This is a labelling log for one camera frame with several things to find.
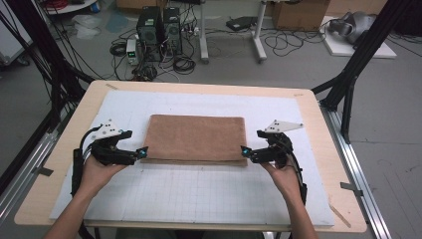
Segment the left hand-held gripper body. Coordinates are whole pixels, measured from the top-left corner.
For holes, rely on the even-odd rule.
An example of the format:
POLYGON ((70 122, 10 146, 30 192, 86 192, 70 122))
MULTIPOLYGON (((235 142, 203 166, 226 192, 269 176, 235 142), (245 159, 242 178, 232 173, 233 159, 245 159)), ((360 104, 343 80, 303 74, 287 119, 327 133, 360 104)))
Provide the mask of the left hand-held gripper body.
POLYGON ((92 136, 91 154, 103 165, 134 165, 135 151, 119 149, 117 143, 123 131, 111 120, 105 121, 92 136))

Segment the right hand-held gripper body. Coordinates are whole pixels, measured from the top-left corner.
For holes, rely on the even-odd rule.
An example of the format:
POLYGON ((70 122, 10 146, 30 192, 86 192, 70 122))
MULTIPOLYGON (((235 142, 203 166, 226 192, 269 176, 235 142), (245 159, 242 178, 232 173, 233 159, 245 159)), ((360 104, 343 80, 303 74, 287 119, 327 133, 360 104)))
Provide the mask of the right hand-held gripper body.
POLYGON ((264 131, 273 133, 274 136, 265 140, 268 146, 260 149, 252 149, 250 160, 253 163, 264 163, 274 161, 281 167, 287 164, 289 157, 293 160, 294 166, 299 166, 294 155, 293 143, 286 135, 286 131, 302 128, 302 123, 288 122, 275 119, 264 131))

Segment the tan towel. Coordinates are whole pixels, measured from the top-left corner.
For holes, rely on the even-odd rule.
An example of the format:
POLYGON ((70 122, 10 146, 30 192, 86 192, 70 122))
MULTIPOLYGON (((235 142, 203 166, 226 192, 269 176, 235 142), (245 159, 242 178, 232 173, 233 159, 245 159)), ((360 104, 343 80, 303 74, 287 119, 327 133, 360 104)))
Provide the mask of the tan towel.
POLYGON ((152 115, 144 162, 246 166, 245 121, 239 117, 152 115))

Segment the person's left hand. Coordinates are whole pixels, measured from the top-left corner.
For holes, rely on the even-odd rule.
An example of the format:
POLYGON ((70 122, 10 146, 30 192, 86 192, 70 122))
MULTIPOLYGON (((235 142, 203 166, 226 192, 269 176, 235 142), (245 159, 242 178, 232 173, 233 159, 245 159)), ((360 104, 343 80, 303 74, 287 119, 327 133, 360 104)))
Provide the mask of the person's left hand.
POLYGON ((125 169, 125 165, 103 165, 90 156, 85 162, 82 182, 77 194, 84 198, 94 198, 123 169, 125 169))

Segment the person's right hand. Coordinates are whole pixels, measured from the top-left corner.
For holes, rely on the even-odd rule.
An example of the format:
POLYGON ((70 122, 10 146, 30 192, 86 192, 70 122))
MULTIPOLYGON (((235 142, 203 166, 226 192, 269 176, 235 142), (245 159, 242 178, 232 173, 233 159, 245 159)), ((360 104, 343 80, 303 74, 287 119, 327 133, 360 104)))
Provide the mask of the person's right hand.
POLYGON ((277 167, 270 163, 262 163, 262 167, 270 174, 276 187, 287 202, 301 202, 301 192, 296 170, 289 163, 277 167))

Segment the white grid mat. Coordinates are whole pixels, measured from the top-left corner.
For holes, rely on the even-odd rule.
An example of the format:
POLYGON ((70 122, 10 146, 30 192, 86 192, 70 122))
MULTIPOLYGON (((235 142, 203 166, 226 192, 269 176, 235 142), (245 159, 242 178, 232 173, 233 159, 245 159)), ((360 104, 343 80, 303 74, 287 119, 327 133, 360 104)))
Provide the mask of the white grid mat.
MULTIPOLYGON (((274 120, 294 124, 287 135, 308 187, 306 208, 316 226, 334 223, 306 133, 292 98, 110 91, 93 121, 112 120, 132 136, 119 147, 144 146, 153 115, 240 117, 245 145, 262 148, 257 136, 274 120)), ((287 226, 287 206, 268 172, 252 162, 232 165, 172 165, 138 161, 119 172, 91 203, 85 218, 100 222, 287 226)))

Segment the white power supply unit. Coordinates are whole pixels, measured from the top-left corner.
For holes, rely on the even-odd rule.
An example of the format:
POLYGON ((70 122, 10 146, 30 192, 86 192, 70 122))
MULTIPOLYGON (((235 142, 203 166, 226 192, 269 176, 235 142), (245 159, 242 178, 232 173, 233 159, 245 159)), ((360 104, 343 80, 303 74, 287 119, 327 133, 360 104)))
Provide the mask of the white power supply unit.
POLYGON ((138 51, 137 41, 135 39, 128 39, 126 41, 126 56, 128 62, 132 66, 136 66, 140 62, 140 53, 138 51))

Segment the thin wooden stick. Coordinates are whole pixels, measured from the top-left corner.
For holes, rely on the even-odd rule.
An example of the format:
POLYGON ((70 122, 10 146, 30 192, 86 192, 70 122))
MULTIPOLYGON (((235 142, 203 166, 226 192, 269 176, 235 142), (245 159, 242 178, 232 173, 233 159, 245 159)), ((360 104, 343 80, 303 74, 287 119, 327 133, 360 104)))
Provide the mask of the thin wooden stick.
POLYGON ((333 205, 329 204, 329 208, 347 228, 351 228, 351 224, 346 220, 346 218, 333 205))

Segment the white desk leg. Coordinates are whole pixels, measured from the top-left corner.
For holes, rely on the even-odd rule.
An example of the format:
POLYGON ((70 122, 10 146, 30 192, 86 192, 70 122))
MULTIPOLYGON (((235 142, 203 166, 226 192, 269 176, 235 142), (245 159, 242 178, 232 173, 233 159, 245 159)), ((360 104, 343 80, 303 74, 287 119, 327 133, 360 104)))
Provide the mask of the white desk leg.
POLYGON ((256 51, 258 54, 259 64, 262 64, 264 61, 267 60, 267 55, 265 53, 265 50, 260 38, 266 7, 267 7, 267 0, 260 0, 258 16, 257 16, 257 25, 256 25, 255 30, 252 33, 254 46, 256 47, 256 51))
POLYGON ((205 33, 205 12, 204 5, 206 0, 200 0, 200 59, 204 64, 209 63, 208 46, 205 33))

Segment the wide black computer tower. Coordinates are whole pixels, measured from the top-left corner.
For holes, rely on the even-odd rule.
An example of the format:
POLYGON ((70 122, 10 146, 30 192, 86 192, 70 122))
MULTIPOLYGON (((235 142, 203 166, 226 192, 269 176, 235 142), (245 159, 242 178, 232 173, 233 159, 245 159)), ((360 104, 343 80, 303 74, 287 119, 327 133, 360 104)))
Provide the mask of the wide black computer tower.
POLYGON ((158 6, 144 6, 136 24, 142 54, 147 62, 161 60, 159 45, 164 40, 161 11, 158 6))

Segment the black flat box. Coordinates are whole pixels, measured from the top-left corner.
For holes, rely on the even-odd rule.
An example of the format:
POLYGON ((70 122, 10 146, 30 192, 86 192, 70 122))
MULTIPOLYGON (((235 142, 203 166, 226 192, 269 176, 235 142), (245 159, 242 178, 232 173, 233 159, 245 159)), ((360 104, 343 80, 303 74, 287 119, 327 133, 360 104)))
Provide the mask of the black flat box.
POLYGON ((238 32, 241 30, 249 29, 251 26, 254 26, 257 23, 256 17, 239 17, 236 19, 231 19, 226 22, 226 26, 232 31, 238 32))

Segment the narrow black computer tower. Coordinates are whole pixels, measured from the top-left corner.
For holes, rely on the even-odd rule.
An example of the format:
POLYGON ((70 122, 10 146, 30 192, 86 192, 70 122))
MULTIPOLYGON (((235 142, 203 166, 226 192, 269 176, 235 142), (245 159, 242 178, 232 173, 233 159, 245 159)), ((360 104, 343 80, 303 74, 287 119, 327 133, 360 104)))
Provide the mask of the narrow black computer tower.
POLYGON ((164 43, 166 50, 173 56, 182 53, 180 10, 177 7, 163 9, 164 43))

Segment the clear plastic sheet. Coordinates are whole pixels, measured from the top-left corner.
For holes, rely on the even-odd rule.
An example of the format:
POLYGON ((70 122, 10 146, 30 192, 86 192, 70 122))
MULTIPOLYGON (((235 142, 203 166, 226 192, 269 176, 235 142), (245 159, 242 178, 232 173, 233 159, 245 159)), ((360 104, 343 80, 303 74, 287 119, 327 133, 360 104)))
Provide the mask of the clear plastic sheet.
POLYGON ((77 15, 73 18, 73 21, 75 22, 75 29, 79 39, 90 40, 101 32, 100 24, 102 20, 98 17, 77 15))

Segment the white floor board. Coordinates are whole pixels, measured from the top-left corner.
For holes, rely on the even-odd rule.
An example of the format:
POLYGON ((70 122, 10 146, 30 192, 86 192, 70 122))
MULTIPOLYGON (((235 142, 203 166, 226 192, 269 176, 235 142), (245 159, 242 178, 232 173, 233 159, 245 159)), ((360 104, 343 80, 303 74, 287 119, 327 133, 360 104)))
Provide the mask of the white floor board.
MULTIPOLYGON (((343 37, 327 29, 330 20, 332 17, 324 16, 319 29, 327 50, 332 56, 351 57, 354 54, 352 46, 343 37)), ((375 59, 395 59, 397 55, 385 43, 382 43, 373 57, 375 59)))

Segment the large cardboard box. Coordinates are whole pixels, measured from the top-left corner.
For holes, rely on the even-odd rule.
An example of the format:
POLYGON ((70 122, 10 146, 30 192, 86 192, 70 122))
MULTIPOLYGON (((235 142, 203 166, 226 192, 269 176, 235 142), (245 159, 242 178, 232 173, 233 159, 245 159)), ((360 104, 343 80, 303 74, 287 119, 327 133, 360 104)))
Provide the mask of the large cardboard box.
POLYGON ((275 4, 273 24, 281 30, 316 31, 326 13, 330 0, 301 0, 297 4, 275 4))

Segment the flat cardboard box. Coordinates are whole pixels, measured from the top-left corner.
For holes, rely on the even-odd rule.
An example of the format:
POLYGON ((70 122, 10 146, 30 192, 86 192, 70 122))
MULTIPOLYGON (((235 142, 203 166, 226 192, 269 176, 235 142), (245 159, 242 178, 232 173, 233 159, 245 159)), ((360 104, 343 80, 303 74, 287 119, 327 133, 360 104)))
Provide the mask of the flat cardboard box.
POLYGON ((122 9, 141 9, 144 6, 164 7, 167 0, 115 0, 115 3, 122 9))

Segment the white round table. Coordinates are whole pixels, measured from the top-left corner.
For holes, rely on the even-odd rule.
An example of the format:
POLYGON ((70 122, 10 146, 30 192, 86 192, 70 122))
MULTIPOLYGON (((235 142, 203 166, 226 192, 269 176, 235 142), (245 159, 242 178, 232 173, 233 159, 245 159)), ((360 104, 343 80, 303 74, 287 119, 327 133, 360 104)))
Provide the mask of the white round table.
POLYGON ((85 9, 97 2, 98 0, 84 0, 83 4, 68 4, 62 9, 47 8, 46 11, 51 15, 65 14, 65 13, 70 13, 70 12, 75 12, 75 11, 85 9))

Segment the grey rounded device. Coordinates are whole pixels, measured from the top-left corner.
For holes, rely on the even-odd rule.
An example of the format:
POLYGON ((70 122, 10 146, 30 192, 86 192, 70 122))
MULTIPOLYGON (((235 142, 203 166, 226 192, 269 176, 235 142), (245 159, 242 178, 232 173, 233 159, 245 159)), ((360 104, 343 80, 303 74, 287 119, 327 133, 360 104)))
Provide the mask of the grey rounded device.
POLYGON ((375 19, 375 15, 362 11, 347 12, 340 18, 330 20, 327 29, 343 37, 349 44, 355 45, 370 29, 375 19))

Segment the aluminium rail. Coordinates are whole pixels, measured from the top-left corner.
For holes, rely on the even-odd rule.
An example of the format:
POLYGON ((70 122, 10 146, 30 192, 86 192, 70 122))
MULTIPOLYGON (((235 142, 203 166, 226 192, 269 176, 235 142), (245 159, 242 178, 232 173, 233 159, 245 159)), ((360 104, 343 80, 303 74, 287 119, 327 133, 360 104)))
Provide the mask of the aluminium rail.
POLYGON ((0 226, 37 177, 34 169, 43 167, 59 137, 56 131, 31 137, 0 177, 0 226))
POLYGON ((366 180, 360 162, 350 143, 347 143, 340 132, 341 118, 337 112, 330 112, 320 108, 329 129, 334 145, 337 149, 349 183, 363 191, 363 195, 356 197, 364 221, 375 239, 392 239, 381 211, 366 180))

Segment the black frame strut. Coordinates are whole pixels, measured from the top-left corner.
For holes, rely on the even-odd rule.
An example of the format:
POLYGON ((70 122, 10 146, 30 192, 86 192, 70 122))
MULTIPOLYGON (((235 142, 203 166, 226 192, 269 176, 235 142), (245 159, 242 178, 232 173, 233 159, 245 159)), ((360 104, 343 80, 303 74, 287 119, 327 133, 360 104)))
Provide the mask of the black frame strut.
POLYGON ((387 0, 343 70, 333 79, 312 89, 315 95, 328 90, 320 104, 329 112, 335 112, 339 103, 343 102, 340 135, 347 144, 350 144, 349 126, 356 81, 394 26, 416 1, 387 0))
POLYGON ((5 14, 0 11, 0 21, 27 51, 43 80, 51 86, 49 94, 51 110, 48 113, 47 123, 49 128, 53 129, 61 121, 63 107, 75 105, 84 96, 86 91, 81 86, 80 81, 90 84, 95 79, 78 70, 66 60, 42 15, 31 0, 0 1, 7 3, 40 53, 40 56, 38 56, 33 51, 18 30, 5 17, 5 14))

